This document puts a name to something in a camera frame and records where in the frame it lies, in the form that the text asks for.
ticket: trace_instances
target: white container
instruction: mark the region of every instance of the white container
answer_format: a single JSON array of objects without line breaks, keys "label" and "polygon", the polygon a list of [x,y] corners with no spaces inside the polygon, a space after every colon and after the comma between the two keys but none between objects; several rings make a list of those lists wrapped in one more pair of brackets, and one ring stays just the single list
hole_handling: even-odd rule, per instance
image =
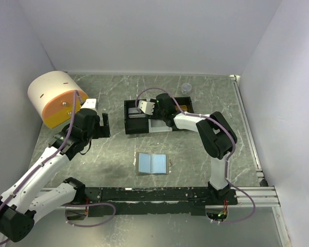
[{"label": "white container", "polygon": [[[52,71],[34,80],[27,90],[27,95],[43,122],[49,128],[54,128],[70,118],[74,90],[78,90],[84,101],[88,98],[67,73]],[[79,110],[80,102],[77,100],[76,112]]]}]

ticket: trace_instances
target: black mount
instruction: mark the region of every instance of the black mount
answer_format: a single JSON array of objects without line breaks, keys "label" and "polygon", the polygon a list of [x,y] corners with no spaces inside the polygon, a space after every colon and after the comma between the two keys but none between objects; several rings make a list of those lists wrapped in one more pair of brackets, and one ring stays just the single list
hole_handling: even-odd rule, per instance
[{"label": "black mount", "polygon": [[[204,216],[207,205],[223,207],[225,199],[228,200],[229,205],[237,204],[234,189],[218,197],[209,187],[87,187],[85,192],[90,204],[97,202],[113,204],[117,209],[116,215],[191,214]],[[89,217],[111,214],[112,209],[109,207],[89,207]]]},{"label": "black mount", "polygon": [[0,211],[0,232],[7,236],[11,241],[18,242],[25,238],[33,228],[33,219],[36,211],[27,211],[21,214],[15,211],[15,206],[5,205]]},{"label": "black mount", "polygon": [[[61,151],[61,154],[66,154],[69,160],[85,146],[87,146],[92,139],[110,137],[109,118],[107,113],[102,113],[103,126],[100,126],[100,117],[94,110],[81,109],[76,113],[71,135]],[[64,142],[69,125],[66,125],[61,132],[56,134],[54,138],[48,143],[49,146],[59,148]]]}]

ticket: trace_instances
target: gray marble surface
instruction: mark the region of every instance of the gray marble surface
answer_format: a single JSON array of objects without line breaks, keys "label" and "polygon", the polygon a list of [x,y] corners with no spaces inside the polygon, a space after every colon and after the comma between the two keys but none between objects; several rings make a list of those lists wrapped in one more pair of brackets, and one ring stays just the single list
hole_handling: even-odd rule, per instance
[{"label": "gray marble surface", "polygon": [[[126,135],[124,100],[135,99],[149,87],[161,87],[182,96],[181,85],[189,82],[195,113],[220,111],[235,131],[237,150],[231,159],[230,178],[237,186],[259,186],[255,164],[246,137],[234,87],[227,76],[118,76],[71,75],[90,98],[99,100],[98,112],[109,113],[111,137],[93,140],[87,155],[80,154],[61,169],[46,185],[56,187],[64,179],[74,177],[86,186],[153,187],[205,186],[211,175],[210,157],[198,133],[179,131]],[[142,98],[160,92],[147,91]],[[61,130],[42,126],[30,165],[40,157],[48,141]],[[136,175],[136,152],[165,153],[171,160],[169,175]]]}]

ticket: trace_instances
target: clear plastic cup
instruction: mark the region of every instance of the clear plastic cup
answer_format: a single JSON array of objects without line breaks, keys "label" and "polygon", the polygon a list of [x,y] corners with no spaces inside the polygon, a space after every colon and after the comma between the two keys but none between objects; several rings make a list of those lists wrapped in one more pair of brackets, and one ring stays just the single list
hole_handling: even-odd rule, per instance
[{"label": "clear plastic cup", "polygon": [[192,86],[190,83],[184,83],[181,87],[181,92],[184,96],[189,96],[191,93]]}]

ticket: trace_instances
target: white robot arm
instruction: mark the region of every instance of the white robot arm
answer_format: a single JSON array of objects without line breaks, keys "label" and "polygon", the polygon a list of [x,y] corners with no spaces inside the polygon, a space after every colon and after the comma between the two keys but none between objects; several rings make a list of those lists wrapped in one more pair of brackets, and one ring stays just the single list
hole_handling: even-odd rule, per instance
[{"label": "white robot arm", "polygon": [[[199,133],[203,146],[211,157],[209,186],[218,191],[218,194],[225,193],[229,189],[226,180],[229,165],[227,157],[233,149],[232,142],[237,143],[237,137],[220,112],[214,112],[211,115],[181,113],[176,110],[173,100],[167,93],[158,95],[152,101],[140,100],[138,107],[150,118],[161,119],[172,129]],[[229,136],[218,125],[223,127]]]},{"label": "white robot arm", "polygon": [[[84,198],[85,185],[74,178],[66,179],[57,188],[40,197],[36,196],[62,166],[90,145],[92,139],[110,137],[108,115],[103,113],[104,125],[100,126],[96,104],[96,99],[87,99],[75,114],[70,136],[66,134],[67,125],[54,136],[41,157],[21,179],[1,194],[0,232],[13,242],[22,240],[35,223],[57,207],[66,203],[80,203]],[[66,137],[65,146],[57,152]]]}]

